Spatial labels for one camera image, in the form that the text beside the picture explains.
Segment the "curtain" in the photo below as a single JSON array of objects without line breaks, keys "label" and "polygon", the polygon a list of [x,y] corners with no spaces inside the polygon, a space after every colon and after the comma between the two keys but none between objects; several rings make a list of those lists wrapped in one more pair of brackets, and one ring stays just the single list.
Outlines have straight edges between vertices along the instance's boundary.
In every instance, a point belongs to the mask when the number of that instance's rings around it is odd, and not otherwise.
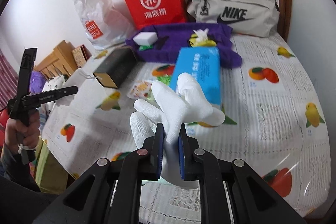
[{"label": "curtain", "polygon": [[0,50],[0,109],[6,107],[9,99],[16,96],[17,73]]}]

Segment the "person's leg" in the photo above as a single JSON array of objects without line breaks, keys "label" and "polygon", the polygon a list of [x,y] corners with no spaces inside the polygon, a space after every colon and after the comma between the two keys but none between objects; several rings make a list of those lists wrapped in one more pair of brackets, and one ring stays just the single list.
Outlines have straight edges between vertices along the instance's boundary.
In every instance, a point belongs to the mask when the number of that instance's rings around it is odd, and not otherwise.
[{"label": "person's leg", "polygon": [[56,197],[28,190],[0,176],[0,222],[31,224]]}]

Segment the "white glove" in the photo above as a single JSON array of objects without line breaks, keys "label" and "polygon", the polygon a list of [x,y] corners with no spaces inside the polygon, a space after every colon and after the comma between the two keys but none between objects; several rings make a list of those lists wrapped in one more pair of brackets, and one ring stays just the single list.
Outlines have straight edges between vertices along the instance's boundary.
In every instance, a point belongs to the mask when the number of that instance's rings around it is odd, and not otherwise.
[{"label": "white glove", "polygon": [[198,183],[183,181],[179,171],[178,138],[181,125],[205,122],[219,126],[224,122],[225,115],[211,106],[199,83],[190,74],[179,75],[176,92],[177,94],[164,83],[155,81],[152,84],[152,93],[161,110],[145,100],[136,100],[134,108],[137,112],[131,115],[131,129],[137,148],[141,148],[145,138],[154,136],[146,118],[155,124],[163,123],[166,137],[161,177],[176,186],[193,189],[198,187]]}]

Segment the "blue tissue package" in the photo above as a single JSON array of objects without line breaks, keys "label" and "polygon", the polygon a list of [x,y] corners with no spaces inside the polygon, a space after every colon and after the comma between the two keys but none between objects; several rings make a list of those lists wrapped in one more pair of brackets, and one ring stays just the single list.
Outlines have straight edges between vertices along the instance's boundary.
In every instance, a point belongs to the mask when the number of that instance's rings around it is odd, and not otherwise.
[{"label": "blue tissue package", "polygon": [[220,59],[217,47],[182,47],[176,61],[169,87],[176,90],[177,78],[189,73],[200,84],[205,98],[221,108]]}]

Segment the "hand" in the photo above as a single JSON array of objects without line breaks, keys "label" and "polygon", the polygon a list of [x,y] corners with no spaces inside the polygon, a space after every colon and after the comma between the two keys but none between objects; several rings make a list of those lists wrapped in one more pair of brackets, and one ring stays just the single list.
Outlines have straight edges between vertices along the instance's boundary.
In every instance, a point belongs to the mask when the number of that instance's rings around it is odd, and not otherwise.
[{"label": "hand", "polygon": [[219,126],[225,120],[225,115],[211,106],[199,83],[187,73],[179,75],[177,80],[177,93],[180,96],[160,81],[152,84],[152,93],[161,110],[142,99],[134,103],[137,112],[131,115],[130,123],[135,144],[141,148],[145,138],[154,135],[147,119],[155,124],[161,122],[166,133],[161,176],[179,187],[197,188],[197,182],[183,181],[179,172],[177,144],[181,125],[205,122]]},{"label": "hand", "polygon": [[18,154],[18,143],[16,132],[24,135],[23,145],[33,149],[39,143],[40,136],[40,113],[34,110],[29,117],[29,127],[26,127],[21,121],[8,119],[5,131],[5,144],[13,155]]}]

